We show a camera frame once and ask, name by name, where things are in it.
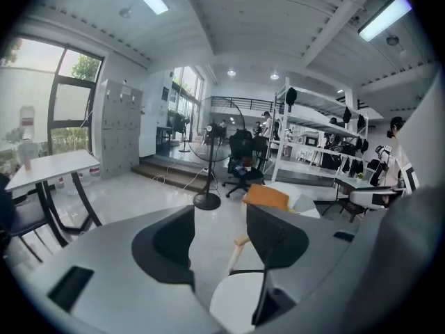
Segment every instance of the dark blue chair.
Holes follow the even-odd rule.
[[[10,237],[19,237],[30,253],[34,255],[38,262],[42,259],[35,251],[24,241],[23,236],[29,232],[34,232],[44,247],[52,254],[45,242],[43,242],[36,230],[47,224],[45,213],[40,202],[29,202],[19,207],[15,206],[15,201],[11,193],[5,191],[9,178],[0,174],[0,205],[1,205],[1,224]]]

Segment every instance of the shelf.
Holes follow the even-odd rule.
[[[303,118],[302,116],[293,116],[288,115],[287,122],[297,124],[303,127],[308,127],[310,129],[327,132],[329,134],[335,134],[343,137],[359,137],[359,134],[356,134],[355,132],[351,132],[347,129],[344,129],[343,127],[336,126],[333,124],[330,124],[328,122],[318,121],[311,118]]]
[[[316,175],[319,177],[335,178],[337,170],[328,170],[316,166],[309,166],[307,164],[299,164],[298,162],[279,160],[275,167],[280,170],[288,170],[290,172],[306,173],[308,175]]]
[[[313,92],[311,90],[299,88],[296,86],[292,86],[297,91],[297,105],[306,106],[311,108],[324,116],[335,116],[337,118],[343,118],[343,114],[346,109],[346,105],[336,101],[332,97],[328,97],[327,95],[319,94]],[[278,97],[278,100],[284,101],[286,99],[286,93],[283,93]],[[351,118],[358,118],[359,112],[350,108],[348,106],[349,111],[351,112]]]
[[[279,141],[271,141],[271,143],[276,143],[276,144],[280,144]],[[328,153],[328,154],[333,154],[336,156],[340,156],[340,157],[349,157],[350,159],[356,159],[358,161],[363,161],[363,159],[356,157],[356,156],[350,156],[349,154],[344,154],[344,153],[340,153],[340,152],[335,152],[335,151],[331,151],[331,150],[326,150],[325,148],[316,148],[315,146],[309,146],[309,145],[302,145],[301,143],[296,143],[296,142],[284,142],[285,145],[290,145],[290,146],[296,146],[299,148],[304,148],[307,150],[313,150],[316,152],[322,152],[322,153]]]

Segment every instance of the black cap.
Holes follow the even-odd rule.
[[[395,126],[397,130],[400,130],[403,126],[404,122],[403,119],[400,116],[396,116],[395,118],[391,119],[391,130]]]

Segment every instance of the white table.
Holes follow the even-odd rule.
[[[96,213],[92,209],[90,202],[88,201],[88,198],[80,182],[79,175],[77,174],[77,171],[79,170],[97,167],[98,165],[98,160],[96,160],[85,150],[66,152],[62,154],[41,157],[38,159],[32,159],[31,169],[26,170],[25,167],[22,166],[15,173],[14,177],[8,183],[5,190],[14,191],[18,188],[35,184],[40,205],[42,206],[45,216],[47,217],[48,224],[61,246],[65,246],[67,245],[67,242],[60,234],[56,224],[62,231],[67,232],[68,234],[75,235],[79,235],[84,232],[90,225],[91,221],[93,221],[96,226],[102,225],[99,218],[97,218]],[[53,199],[51,197],[51,191],[48,185],[48,180],[50,180],[51,178],[59,177],[61,175],[66,175],[69,173],[72,176],[73,183],[77,189],[77,192],[79,193],[82,203],[88,211],[88,215],[80,228],[72,228],[63,225],[62,221],[60,220],[60,216],[56,211],[56,206],[54,205]]]

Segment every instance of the ceiling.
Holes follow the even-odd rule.
[[[238,81],[270,84],[277,71],[329,95],[352,88],[386,118],[397,106],[414,108],[438,68],[414,11],[370,42],[359,37],[388,0],[164,1],[169,11],[155,15],[141,0],[38,0],[30,16],[81,25],[153,71],[206,64],[220,83],[235,67]],[[122,8],[131,8],[129,19]],[[398,45],[387,44],[390,35]]]

